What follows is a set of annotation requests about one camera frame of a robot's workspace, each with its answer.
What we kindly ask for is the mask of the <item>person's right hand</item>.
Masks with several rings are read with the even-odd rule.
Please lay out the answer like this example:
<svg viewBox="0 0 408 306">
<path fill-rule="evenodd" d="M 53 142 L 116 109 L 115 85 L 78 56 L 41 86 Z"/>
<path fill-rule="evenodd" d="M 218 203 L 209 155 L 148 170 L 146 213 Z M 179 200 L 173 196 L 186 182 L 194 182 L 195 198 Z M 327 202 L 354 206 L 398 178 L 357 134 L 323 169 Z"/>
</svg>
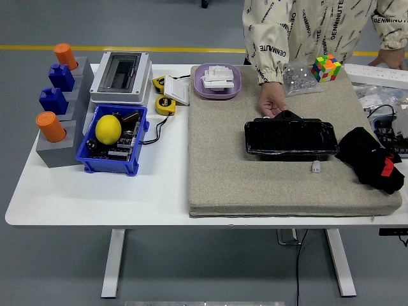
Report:
<svg viewBox="0 0 408 306">
<path fill-rule="evenodd" d="M 284 89 L 280 83 L 263 83 L 258 99 L 258 108 L 264 116 L 274 118 L 281 112 L 289 110 L 284 98 Z"/>
</svg>

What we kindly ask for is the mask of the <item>person's left hand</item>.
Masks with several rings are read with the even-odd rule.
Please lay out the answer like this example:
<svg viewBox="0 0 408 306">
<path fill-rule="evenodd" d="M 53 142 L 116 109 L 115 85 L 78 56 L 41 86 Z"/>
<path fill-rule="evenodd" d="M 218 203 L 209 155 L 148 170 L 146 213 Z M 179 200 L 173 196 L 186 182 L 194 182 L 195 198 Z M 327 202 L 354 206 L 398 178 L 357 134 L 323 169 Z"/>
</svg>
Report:
<svg viewBox="0 0 408 306">
<path fill-rule="evenodd" d="M 405 48 L 399 48 L 395 50 L 380 49 L 377 57 L 368 65 L 378 66 L 380 64 L 385 64 L 390 69 L 405 70 L 404 57 Z"/>
</svg>

